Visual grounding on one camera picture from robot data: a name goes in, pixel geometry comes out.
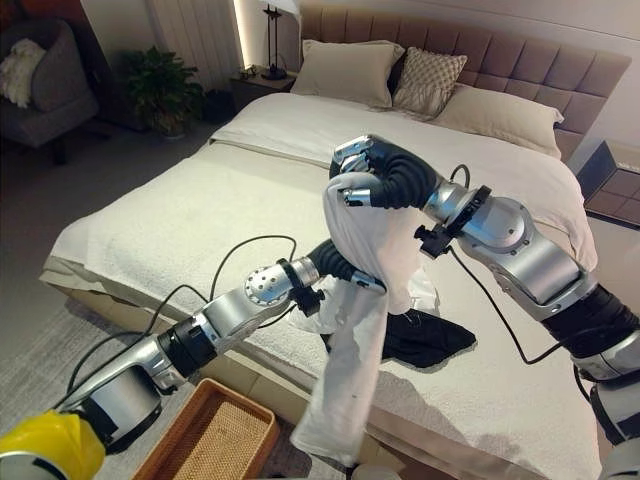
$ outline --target black cloth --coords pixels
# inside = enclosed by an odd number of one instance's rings
[[[382,358],[395,358],[419,368],[436,365],[476,342],[469,330],[442,318],[410,309],[387,316]]]

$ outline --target gray armchair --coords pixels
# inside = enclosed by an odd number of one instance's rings
[[[37,148],[93,117],[99,106],[87,84],[73,32],[66,22],[39,19],[9,28],[0,35],[0,59],[23,38],[33,40],[47,53],[33,73],[29,108],[19,108],[2,99],[0,134]],[[62,163],[64,154],[60,150],[57,153],[56,163]]]

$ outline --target mattress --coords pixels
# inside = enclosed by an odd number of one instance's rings
[[[585,267],[595,266],[579,185],[556,159],[351,102],[277,94],[243,110],[214,134],[212,145],[70,225],[56,241],[43,279],[153,308],[180,283],[208,292],[224,254],[248,237],[291,235],[303,255],[328,236],[321,193],[332,150],[364,133],[398,143],[443,175],[466,163],[472,187],[487,184],[496,195],[520,200],[545,235]],[[289,246],[275,240],[244,247],[225,266],[218,293],[288,253]],[[529,356],[548,347],[545,329],[501,294],[488,271],[467,263]],[[443,439],[436,450],[450,451],[449,462],[464,462],[469,451],[486,452],[487,463],[499,457],[518,465],[511,477],[596,478],[596,424],[573,383],[568,354],[525,366],[482,292],[451,258],[425,258],[422,268],[437,289],[441,316],[474,332],[478,343],[430,369],[383,362],[372,412],[433,432]],[[178,318],[200,303],[184,294],[172,306]],[[317,335],[286,321],[256,332],[242,349],[307,388],[326,360]],[[474,460],[479,475],[487,471],[482,461]]]

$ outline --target potted plant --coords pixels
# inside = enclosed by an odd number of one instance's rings
[[[136,115],[169,139],[181,138],[195,118],[201,118],[205,96],[191,81],[196,67],[185,67],[175,52],[126,52],[123,58],[126,91]]]

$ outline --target woven basket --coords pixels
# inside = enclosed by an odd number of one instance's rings
[[[198,384],[133,478],[256,477],[278,432],[272,411],[207,378]]]

